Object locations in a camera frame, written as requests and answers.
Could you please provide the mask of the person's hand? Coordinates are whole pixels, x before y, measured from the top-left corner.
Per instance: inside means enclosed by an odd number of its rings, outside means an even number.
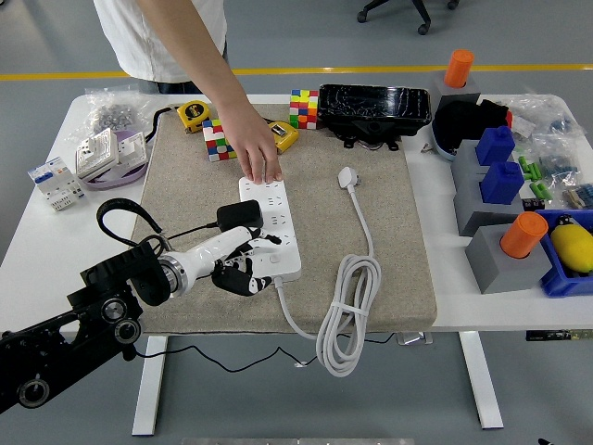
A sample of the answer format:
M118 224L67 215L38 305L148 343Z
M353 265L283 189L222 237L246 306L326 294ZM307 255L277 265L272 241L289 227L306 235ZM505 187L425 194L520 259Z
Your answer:
M282 181L272 131L249 102L218 107L225 136L236 152L244 176L255 184Z

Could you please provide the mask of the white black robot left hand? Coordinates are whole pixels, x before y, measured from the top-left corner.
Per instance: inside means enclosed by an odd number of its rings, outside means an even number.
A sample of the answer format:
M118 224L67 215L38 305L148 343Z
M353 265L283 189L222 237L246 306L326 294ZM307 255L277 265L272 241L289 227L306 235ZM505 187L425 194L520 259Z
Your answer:
M280 237L257 227L237 226L185 252L161 255L159 263L168 277L170 293L180 297L191 290L196 280L207 276L216 287L239 296L259 293L271 283L271 278L256 277L253 261L246 256L252 249L250 242L258 238L274 245L282 243Z

